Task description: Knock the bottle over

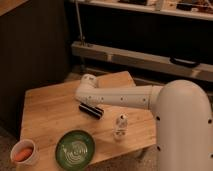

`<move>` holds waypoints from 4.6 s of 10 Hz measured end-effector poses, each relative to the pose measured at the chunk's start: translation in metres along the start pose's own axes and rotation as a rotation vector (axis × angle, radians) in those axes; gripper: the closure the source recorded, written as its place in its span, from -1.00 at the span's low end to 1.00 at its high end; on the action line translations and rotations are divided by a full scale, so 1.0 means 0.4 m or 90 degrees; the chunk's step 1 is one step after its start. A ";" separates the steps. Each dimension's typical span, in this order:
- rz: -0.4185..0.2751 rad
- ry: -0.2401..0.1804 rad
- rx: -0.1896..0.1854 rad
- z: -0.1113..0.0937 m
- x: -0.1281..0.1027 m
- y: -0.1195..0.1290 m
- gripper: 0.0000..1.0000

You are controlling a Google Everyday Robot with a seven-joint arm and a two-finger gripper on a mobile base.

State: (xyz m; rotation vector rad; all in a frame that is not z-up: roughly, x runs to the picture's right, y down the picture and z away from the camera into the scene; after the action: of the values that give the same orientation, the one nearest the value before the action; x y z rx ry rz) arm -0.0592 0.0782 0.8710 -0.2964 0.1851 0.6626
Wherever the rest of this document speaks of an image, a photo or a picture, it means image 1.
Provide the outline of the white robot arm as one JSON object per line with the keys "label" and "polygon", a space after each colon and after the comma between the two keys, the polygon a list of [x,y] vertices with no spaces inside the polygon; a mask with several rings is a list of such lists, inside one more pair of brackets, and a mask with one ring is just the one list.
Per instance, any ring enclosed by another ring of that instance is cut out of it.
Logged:
{"label": "white robot arm", "polygon": [[148,109],[156,119],[157,171],[213,171],[213,110],[205,91],[188,80],[163,86],[100,88],[85,74],[75,98],[87,105]]}

